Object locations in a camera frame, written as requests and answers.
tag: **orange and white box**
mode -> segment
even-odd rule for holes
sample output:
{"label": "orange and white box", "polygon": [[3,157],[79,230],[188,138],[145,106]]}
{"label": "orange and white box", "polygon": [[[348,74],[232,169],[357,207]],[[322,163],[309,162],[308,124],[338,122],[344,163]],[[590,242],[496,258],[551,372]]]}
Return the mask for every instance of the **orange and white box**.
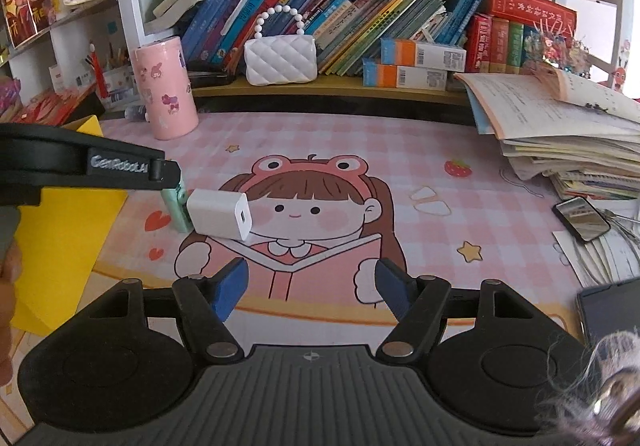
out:
{"label": "orange and white box", "polygon": [[362,68],[365,87],[444,91],[447,86],[447,71],[441,69],[383,65],[373,60],[365,60]]}
{"label": "orange and white box", "polygon": [[454,72],[465,71],[466,51],[458,46],[395,38],[383,38],[381,42],[382,64],[429,67]]}

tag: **yellow paper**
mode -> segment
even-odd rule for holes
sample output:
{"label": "yellow paper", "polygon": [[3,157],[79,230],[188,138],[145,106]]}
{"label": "yellow paper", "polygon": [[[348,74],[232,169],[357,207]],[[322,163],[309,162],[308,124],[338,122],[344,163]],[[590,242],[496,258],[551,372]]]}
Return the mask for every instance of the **yellow paper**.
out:
{"label": "yellow paper", "polygon": [[[66,128],[102,136],[91,116]],[[123,190],[43,188],[40,206],[20,208],[15,238],[22,275],[12,325],[49,334],[71,318],[100,249],[127,198]]]}

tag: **person's hand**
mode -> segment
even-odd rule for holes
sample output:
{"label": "person's hand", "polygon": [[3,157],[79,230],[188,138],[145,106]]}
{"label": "person's hand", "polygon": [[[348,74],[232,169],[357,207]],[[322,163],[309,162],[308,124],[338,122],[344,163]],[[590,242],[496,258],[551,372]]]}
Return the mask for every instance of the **person's hand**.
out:
{"label": "person's hand", "polygon": [[22,270],[22,254],[17,244],[12,242],[0,264],[0,385],[7,384],[14,377],[9,358],[11,350],[11,329],[9,322],[15,312],[14,282]]}

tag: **smartphone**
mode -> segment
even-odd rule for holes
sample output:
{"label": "smartphone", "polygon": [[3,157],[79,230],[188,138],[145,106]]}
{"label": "smartphone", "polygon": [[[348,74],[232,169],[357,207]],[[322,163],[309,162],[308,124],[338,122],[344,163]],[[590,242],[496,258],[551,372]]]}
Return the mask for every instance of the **smartphone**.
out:
{"label": "smartphone", "polygon": [[578,241],[586,244],[611,229],[609,222],[583,197],[556,204],[552,210]]}
{"label": "smartphone", "polygon": [[640,328],[640,280],[585,289],[577,296],[582,333],[593,347],[608,334]]}

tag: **pencil holder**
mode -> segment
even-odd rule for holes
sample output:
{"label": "pencil holder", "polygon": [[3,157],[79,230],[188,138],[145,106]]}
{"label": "pencil holder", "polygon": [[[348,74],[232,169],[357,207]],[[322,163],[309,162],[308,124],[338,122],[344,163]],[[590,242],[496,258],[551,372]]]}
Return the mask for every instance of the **pencil holder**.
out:
{"label": "pencil holder", "polygon": [[132,63],[154,137],[174,139],[193,131],[198,114],[180,38],[136,49]]}
{"label": "pencil holder", "polygon": [[[296,21],[296,34],[262,36],[265,20],[280,12]],[[279,4],[258,15],[254,38],[244,43],[246,79],[251,85],[306,83],[318,77],[316,41],[305,35],[303,27],[302,15],[290,6]]]}

